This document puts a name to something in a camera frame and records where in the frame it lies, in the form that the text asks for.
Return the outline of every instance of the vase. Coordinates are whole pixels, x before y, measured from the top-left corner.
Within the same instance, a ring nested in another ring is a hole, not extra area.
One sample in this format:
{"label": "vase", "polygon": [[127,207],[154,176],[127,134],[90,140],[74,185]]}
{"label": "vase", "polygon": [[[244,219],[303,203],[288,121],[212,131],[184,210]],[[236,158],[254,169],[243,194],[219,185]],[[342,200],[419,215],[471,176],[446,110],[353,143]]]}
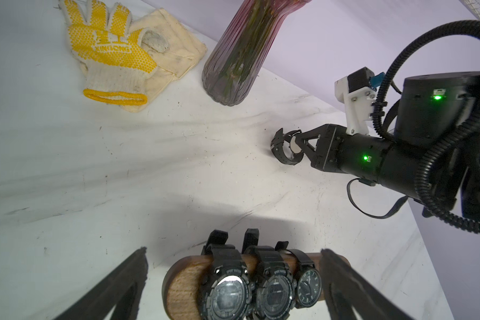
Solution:
{"label": "vase", "polygon": [[203,86],[235,106],[249,93],[284,19],[311,0],[244,0],[206,61]]}

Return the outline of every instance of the black sport watch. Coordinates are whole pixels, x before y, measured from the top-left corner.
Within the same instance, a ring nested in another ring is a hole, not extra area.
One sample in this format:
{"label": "black sport watch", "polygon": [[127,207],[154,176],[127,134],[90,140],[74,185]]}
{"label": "black sport watch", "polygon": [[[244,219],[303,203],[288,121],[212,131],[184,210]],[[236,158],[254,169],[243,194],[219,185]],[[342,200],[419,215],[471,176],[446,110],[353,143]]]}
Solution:
{"label": "black sport watch", "polygon": [[294,291],[297,282],[281,254],[269,246],[251,245],[245,254],[258,258],[253,280],[256,282],[250,318],[285,320],[295,306]]}
{"label": "black sport watch", "polygon": [[[275,133],[274,138],[272,139],[272,143],[270,144],[270,150],[272,150],[272,153],[274,154],[274,156],[281,163],[296,165],[297,163],[302,161],[302,157],[304,157],[304,152],[302,152],[302,150],[300,150],[300,151],[295,150],[294,151],[294,149],[300,149],[300,147],[297,146],[297,144],[294,144],[295,143],[295,137],[294,136],[298,133],[302,133],[302,131],[301,130],[294,130],[294,131],[290,131],[290,132],[284,134],[282,132],[282,128],[279,129]],[[285,151],[283,149],[283,145],[284,145],[285,141],[290,144],[290,150],[292,152],[292,155],[289,158],[285,155]]]}
{"label": "black sport watch", "polygon": [[213,256],[199,288],[199,311],[204,320],[241,320],[250,312],[254,283],[247,266],[233,245],[226,245],[228,233],[211,232],[201,254]]}
{"label": "black sport watch", "polygon": [[297,249],[286,249],[297,258],[298,270],[295,273],[297,288],[295,289],[295,307],[313,307],[322,293],[322,279],[315,268],[315,263],[307,254]]}

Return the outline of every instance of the black cable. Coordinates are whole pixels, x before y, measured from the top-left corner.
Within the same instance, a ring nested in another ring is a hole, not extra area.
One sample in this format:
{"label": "black cable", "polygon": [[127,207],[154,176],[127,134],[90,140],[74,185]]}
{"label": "black cable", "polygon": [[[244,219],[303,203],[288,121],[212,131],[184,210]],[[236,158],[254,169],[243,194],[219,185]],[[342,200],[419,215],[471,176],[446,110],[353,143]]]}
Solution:
{"label": "black cable", "polygon": [[435,197],[430,190],[430,174],[434,165],[441,156],[443,156],[453,146],[469,137],[473,132],[480,129],[480,105],[471,113],[460,126],[439,142],[434,144],[423,156],[416,170],[414,188],[419,195],[420,200],[427,207],[429,212],[442,221],[456,228],[466,230],[475,234],[480,234],[480,222],[463,218],[452,214],[441,207],[435,201]]}
{"label": "black cable", "polygon": [[[373,126],[379,136],[387,140],[393,140],[392,136],[382,129],[380,114],[384,104],[387,105],[387,102],[385,102],[386,94],[398,69],[416,50],[429,42],[449,35],[469,35],[480,40],[480,21],[465,20],[439,26],[418,37],[398,55],[385,74],[377,94],[377,99],[373,104]],[[480,106],[471,113],[466,121],[453,132],[443,137],[425,153],[416,170],[414,186],[420,200],[430,213],[456,228],[480,234],[480,222],[460,217],[445,210],[435,201],[435,197],[430,189],[430,174],[437,160],[450,148],[477,130],[480,130]]]}
{"label": "black cable", "polygon": [[382,129],[387,132],[389,129],[391,122],[397,117],[398,115],[398,108],[400,107],[400,99],[395,102],[395,104],[391,107],[391,109],[387,112],[386,117],[384,118],[384,123],[382,124]]}
{"label": "black cable", "polygon": [[377,99],[373,103],[374,111],[372,115],[373,119],[373,127],[377,134],[386,139],[393,141],[393,137],[388,134],[386,131],[382,129],[382,119],[380,114],[382,113],[382,109],[384,106],[387,106],[387,102],[385,102],[387,91],[390,87],[391,82],[395,78],[395,75],[403,65],[403,63],[413,54],[421,48],[422,46],[426,45],[429,42],[432,42],[436,39],[448,36],[448,35],[469,35],[475,37],[480,40],[480,21],[477,20],[464,20],[464,21],[456,21],[450,22],[445,25],[439,26],[434,28],[416,40],[411,42],[393,61],[390,68],[386,72],[384,79],[379,88],[379,92],[377,93]]}
{"label": "black cable", "polygon": [[357,205],[356,203],[354,202],[354,200],[352,199],[352,195],[350,194],[350,185],[352,184],[352,182],[354,181],[361,181],[362,179],[361,178],[356,178],[356,179],[352,179],[350,180],[347,184],[346,184],[346,195],[349,197],[349,200],[350,200],[350,203],[352,203],[352,205],[358,209],[359,211],[361,211],[363,214],[366,214],[368,217],[370,218],[374,218],[374,219],[387,219],[389,217],[391,217],[392,215],[394,215],[395,213],[398,212],[398,210],[400,210],[400,208],[402,208],[403,204],[407,201],[407,199],[409,198],[408,196],[404,196],[400,199],[397,200],[397,202],[395,202],[395,204],[393,205],[393,207],[387,212],[387,214],[385,215],[371,215],[371,214],[367,214],[366,212],[364,212],[363,210],[361,210]]}
{"label": "black cable", "polygon": [[391,81],[391,86],[393,87],[393,89],[395,89],[395,91],[398,93],[398,94],[402,94],[402,92],[400,91],[400,89],[398,89],[397,85],[395,84],[394,81]]}

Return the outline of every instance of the watch bezel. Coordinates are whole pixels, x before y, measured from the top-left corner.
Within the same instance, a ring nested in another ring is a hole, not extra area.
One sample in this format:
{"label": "watch bezel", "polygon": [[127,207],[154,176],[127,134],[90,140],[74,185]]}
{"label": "watch bezel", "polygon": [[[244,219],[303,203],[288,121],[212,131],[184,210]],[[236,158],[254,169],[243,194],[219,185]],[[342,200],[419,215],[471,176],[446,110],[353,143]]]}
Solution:
{"label": "watch bezel", "polygon": [[[265,290],[267,289],[267,285],[269,284],[270,280],[272,280],[274,277],[277,277],[277,276],[283,276],[283,278],[287,281],[287,284],[289,286],[290,297],[283,311],[276,316],[271,316],[271,315],[265,314],[264,308],[262,306],[262,299],[266,294]],[[293,275],[290,272],[289,268],[270,267],[268,276],[265,275],[265,273],[263,273],[262,275],[258,274],[258,281],[255,289],[256,301],[253,302],[255,303],[255,308],[253,310],[253,313],[255,313],[257,318],[259,319],[284,320],[288,318],[290,315],[290,310],[295,306],[296,284],[297,283],[294,281]]]}
{"label": "watch bezel", "polygon": [[206,279],[205,284],[201,285],[201,289],[199,292],[199,307],[202,319],[219,320],[219,318],[214,316],[215,313],[212,311],[211,304],[213,292],[215,291],[217,285],[222,279],[231,275],[237,276],[242,279],[243,290],[246,297],[243,308],[241,308],[240,312],[238,312],[236,316],[232,317],[231,320],[241,320],[246,316],[246,313],[252,302],[252,291],[250,285],[251,281],[248,277],[247,267],[242,266],[242,269],[239,269],[237,267],[219,267],[211,268],[210,271],[203,276],[208,278]]}
{"label": "watch bezel", "polygon": [[[320,280],[319,281],[319,283],[320,283],[319,292],[320,293],[311,305],[302,304],[301,300],[299,299],[299,293],[298,293],[299,283],[301,282],[301,278],[308,270],[314,270],[316,272],[316,274],[318,274],[318,278]],[[320,299],[320,296],[322,294],[321,293],[322,292],[322,277],[320,276],[320,272],[318,272],[318,270],[315,267],[312,267],[312,266],[300,266],[299,270],[295,273],[295,280],[297,281],[297,286],[295,287],[295,308],[301,309],[301,308],[311,308],[311,307],[313,307],[318,302],[318,300]]]}

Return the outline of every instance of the light purple wall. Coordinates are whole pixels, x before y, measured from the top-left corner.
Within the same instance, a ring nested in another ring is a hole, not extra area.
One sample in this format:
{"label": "light purple wall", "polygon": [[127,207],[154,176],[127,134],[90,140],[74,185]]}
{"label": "light purple wall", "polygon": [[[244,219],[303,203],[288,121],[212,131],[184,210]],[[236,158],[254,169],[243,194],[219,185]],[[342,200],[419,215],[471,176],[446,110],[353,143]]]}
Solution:
{"label": "light purple wall", "polygon": [[[242,3],[145,1],[216,41]],[[313,0],[284,22],[264,67],[343,109],[334,98],[334,81],[365,66],[375,73],[386,71],[419,35],[473,18],[458,0]],[[413,75],[474,70],[480,70],[480,41],[451,36],[415,53],[395,82],[402,87],[403,79]],[[388,102],[396,99],[390,90]],[[425,220],[414,204],[413,212],[454,317],[480,319],[480,236]]]}

